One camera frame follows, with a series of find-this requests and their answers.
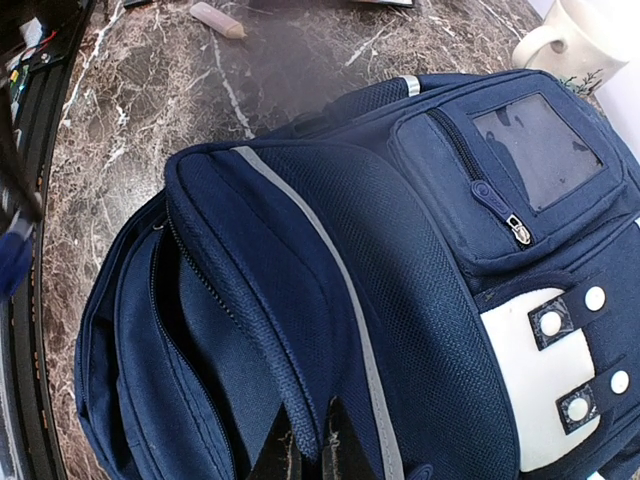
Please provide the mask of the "pink crayon shaped eraser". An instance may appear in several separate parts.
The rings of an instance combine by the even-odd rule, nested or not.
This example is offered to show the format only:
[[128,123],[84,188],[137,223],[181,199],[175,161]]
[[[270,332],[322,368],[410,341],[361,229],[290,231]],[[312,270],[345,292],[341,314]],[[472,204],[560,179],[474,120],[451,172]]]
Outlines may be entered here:
[[242,40],[247,37],[244,26],[239,21],[205,2],[192,5],[189,13],[227,39]]

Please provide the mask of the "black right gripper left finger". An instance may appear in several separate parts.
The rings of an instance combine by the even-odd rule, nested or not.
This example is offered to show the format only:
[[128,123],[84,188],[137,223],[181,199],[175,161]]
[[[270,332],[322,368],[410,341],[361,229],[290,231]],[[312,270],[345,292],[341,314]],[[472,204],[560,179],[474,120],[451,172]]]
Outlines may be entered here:
[[281,406],[248,480],[301,480],[302,456],[284,406]]

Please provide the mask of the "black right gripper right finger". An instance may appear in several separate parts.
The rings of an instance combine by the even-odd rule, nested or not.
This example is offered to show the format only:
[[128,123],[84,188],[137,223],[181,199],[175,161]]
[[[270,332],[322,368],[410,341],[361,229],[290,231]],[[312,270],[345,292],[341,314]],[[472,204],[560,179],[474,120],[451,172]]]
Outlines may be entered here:
[[365,451],[339,397],[329,403],[326,437],[322,450],[324,480],[375,480]]

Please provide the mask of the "navy blue student backpack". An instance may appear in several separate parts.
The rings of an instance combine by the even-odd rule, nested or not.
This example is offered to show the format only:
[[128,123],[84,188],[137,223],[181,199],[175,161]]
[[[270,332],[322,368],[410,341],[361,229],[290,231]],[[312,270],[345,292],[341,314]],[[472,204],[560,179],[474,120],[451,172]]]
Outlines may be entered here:
[[322,478],[639,469],[639,164],[550,74],[404,76],[166,163],[75,354],[113,479],[247,479],[281,406]]

